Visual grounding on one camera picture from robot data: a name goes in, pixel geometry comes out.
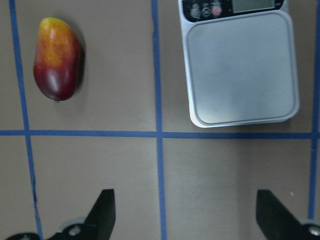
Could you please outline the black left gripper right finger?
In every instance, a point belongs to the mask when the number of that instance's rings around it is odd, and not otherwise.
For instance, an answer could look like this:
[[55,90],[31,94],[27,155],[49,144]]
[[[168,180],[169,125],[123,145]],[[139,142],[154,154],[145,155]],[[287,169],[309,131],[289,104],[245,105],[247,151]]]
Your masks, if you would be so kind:
[[256,195],[256,222],[267,240],[297,240],[301,223],[267,189],[259,189]]

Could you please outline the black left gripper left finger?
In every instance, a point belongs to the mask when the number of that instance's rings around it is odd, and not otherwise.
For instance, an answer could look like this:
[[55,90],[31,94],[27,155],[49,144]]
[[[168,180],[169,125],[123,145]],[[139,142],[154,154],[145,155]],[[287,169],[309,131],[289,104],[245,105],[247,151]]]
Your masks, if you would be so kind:
[[109,240],[116,221],[114,189],[104,189],[85,218],[86,240]]

